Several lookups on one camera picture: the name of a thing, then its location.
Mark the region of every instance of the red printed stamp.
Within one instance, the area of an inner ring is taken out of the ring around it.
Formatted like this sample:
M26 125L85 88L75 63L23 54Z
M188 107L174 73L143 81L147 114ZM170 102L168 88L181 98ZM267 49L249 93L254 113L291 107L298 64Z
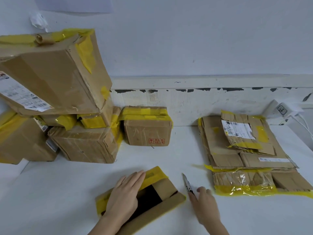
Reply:
M149 143L165 143L165 138L149 138Z

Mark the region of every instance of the table surface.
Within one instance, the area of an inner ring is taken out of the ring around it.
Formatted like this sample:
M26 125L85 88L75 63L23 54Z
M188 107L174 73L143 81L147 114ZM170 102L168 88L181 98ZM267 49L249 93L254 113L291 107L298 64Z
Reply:
M313 184L313 152L288 126L271 126L279 143ZM167 147L122 143L114 164L30 162L0 201L2 235L87 235L98 221L95 197L123 175L160 166L186 195L182 172L192 187L213 188L209 161L195 126L174 127ZM216 196L221 219L230 234L297 234L313 229L313 199L303 196ZM166 213L137 234L207 234L190 202Z

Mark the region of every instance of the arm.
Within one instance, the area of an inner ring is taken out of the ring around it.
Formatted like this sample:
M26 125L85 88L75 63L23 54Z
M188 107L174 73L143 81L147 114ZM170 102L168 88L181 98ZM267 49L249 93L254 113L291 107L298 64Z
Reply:
M110 195L106 211L88 235L115 235L138 207L138 190L145 179L144 171L123 176Z
M226 228L221 222L217 203L209 189L203 186L197 191L199 199L194 194L188 193L191 204L200 224L202 224L210 235L229 235Z

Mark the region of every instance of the hand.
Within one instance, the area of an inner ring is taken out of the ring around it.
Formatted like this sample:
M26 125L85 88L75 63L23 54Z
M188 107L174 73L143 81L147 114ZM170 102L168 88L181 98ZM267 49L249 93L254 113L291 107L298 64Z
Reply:
M220 221L217 203L211 191L201 186L197 189L197 192L200 193L198 200L194 194L189 192L188 195L199 223L206 225L207 223Z
M146 173L140 171L120 178L111 192L104 215L113 217L120 226L129 220L138 207L136 196L145 176Z

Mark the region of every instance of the forearm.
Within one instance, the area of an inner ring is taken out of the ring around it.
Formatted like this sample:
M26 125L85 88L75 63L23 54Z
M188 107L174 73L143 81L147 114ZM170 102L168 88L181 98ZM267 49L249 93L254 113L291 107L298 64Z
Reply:
M112 216L102 216L88 235L115 235L120 229L119 222Z
M206 222L204 227L210 235L229 235L228 231L220 220Z

